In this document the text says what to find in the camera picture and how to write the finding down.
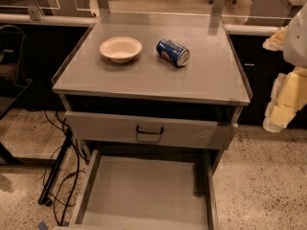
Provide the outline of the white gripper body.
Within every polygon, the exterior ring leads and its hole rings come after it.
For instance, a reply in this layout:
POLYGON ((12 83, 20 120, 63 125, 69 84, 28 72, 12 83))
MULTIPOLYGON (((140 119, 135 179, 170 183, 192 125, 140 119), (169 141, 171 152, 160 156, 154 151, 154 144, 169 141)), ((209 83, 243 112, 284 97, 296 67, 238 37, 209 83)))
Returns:
POLYGON ((288 25, 284 37, 283 58, 294 66, 307 66, 307 4, 288 25))

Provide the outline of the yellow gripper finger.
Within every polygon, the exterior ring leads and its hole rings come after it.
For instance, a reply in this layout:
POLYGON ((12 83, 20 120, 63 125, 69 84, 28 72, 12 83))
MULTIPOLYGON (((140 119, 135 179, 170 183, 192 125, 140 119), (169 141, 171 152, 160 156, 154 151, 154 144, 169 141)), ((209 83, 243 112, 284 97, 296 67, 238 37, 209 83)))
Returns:
POLYGON ((270 38, 267 38, 263 43, 263 48, 269 51, 283 51, 285 34, 288 31, 288 27, 281 28, 278 32, 273 34, 270 38))
POLYGON ((296 67, 288 75, 280 73, 274 81, 263 128, 280 132, 307 104, 307 69, 296 67))

